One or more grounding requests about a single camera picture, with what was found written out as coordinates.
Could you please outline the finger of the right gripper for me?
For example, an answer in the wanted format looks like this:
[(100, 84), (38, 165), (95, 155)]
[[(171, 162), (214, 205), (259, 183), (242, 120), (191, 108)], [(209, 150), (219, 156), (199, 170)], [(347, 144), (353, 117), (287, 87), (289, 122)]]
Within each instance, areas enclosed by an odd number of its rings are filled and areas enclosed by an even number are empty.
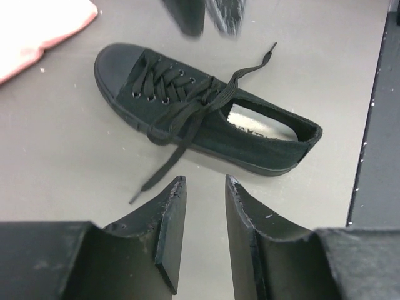
[(200, 37), (202, 35), (206, 10), (205, 1), (162, 0), (161, 2), (185, 36)]
[(215, 27), (223, 36), (239, 35), (246, 0), (206, 0), (206, 9)]

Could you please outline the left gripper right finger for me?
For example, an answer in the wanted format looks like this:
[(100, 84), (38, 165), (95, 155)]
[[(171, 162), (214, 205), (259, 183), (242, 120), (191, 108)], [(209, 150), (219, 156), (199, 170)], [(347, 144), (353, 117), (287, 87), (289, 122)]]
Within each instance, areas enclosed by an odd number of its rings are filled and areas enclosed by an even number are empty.
[(310, 231), (231, 175), (226, 219), (236, 299), (398, 299), (397, 229)]

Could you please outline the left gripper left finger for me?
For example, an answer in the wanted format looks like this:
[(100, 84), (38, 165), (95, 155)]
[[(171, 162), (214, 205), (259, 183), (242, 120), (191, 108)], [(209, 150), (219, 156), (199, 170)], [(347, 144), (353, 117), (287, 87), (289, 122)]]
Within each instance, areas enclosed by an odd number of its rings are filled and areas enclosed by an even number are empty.
[(171, 299), (178, 291), (187, 185), (99, 228), (89, 221), (1, 223), (2, 299)]

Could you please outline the black sneaker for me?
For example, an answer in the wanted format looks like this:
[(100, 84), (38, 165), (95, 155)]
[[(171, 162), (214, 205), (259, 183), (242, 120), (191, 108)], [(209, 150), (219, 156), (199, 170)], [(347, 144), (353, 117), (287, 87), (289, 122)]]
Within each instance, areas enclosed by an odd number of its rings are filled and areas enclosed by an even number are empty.
[[(214, 76), (134, 44), (111, 44), (97, 55), (94, 62), (96, 84), (109, 105), (134, 129), (147, 135), (149, 126), (173, 104), (189, 101), (188, 95), (198, 85), (214, 78), (217, 91), (212, 101), (227, 85)], [(292, 129), (293, 141), (279, 140), (240, 129), (228, 121), (234, 105), (240, 105), (276, 120)], [(188, 130), (188, 119), (177, 137), (179, 144)], [(170, 122), (157, 124), (153, 133), (165, 136)], [(189, 149), (199, 151), (263, 176), (285, 173), (297, 166), (320, 140), (322, 128), (302, 116), (282, 109), (242, 89), (221, 109), (210, 112)]]

